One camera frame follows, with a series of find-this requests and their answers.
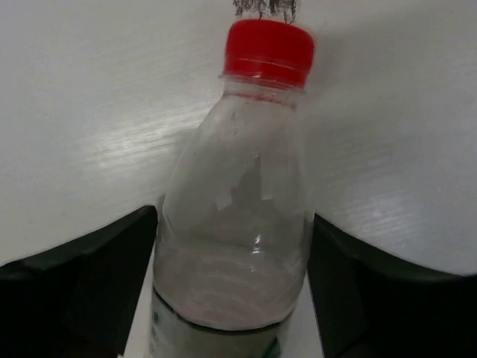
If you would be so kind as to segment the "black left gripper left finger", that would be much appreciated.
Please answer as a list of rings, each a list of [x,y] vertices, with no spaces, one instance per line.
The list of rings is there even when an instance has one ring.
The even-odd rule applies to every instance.
[[[157,232],[144,206],[1,267],[2,357],[124,354]]]

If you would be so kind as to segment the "red label red cap bottle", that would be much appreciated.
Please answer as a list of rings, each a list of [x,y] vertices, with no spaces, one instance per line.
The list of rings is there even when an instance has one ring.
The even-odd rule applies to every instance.
[[[148,356],[280,356],[312,240],[297,105],[314,52],[294,25],[231,26],[223,94],[159,210]]]

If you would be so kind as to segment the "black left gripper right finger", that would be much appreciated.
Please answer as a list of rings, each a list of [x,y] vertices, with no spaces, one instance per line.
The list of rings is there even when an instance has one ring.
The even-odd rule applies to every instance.
[[[402,260],[314,218],[309,285],[325,357],[475,357],[476,276]]]

